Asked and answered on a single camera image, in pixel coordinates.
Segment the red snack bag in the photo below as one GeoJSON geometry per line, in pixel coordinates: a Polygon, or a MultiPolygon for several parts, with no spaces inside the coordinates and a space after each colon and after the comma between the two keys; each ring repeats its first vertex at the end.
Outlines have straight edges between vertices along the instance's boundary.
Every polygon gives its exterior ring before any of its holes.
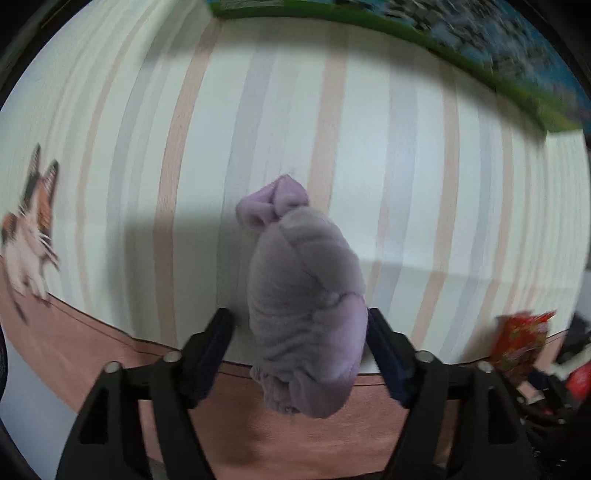
{"type": "Polygon", "coordinates": [[[500,333],[490,356],[491,365],[514,386],[525,382],[546,345],[550,320],[556,311],[521,311],[500,317],[500,333]]]}

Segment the purple soft cloth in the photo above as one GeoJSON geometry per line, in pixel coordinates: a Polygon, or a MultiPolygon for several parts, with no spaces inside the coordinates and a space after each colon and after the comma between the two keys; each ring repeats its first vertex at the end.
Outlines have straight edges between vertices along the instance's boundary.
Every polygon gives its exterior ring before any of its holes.
{"type": "Polygon", "coordinates": [[[345,405],[366,342],[366,284],[342,231],[283,175],[238,203],[259,235],[247,276],[250,375],[266,407],[325,419],[345,405]]]}

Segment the brown cardboard box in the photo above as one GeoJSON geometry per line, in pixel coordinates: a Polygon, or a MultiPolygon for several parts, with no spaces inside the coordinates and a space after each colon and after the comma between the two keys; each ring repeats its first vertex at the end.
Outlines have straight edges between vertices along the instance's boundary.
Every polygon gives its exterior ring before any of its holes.
{"type": "Polygon", "coordinates": [[[418,45],[506,96],[548,132],[590,130],[590,93],[564,53],[506,1],[211,1],[224,19],[297,17],[418,45]]]}

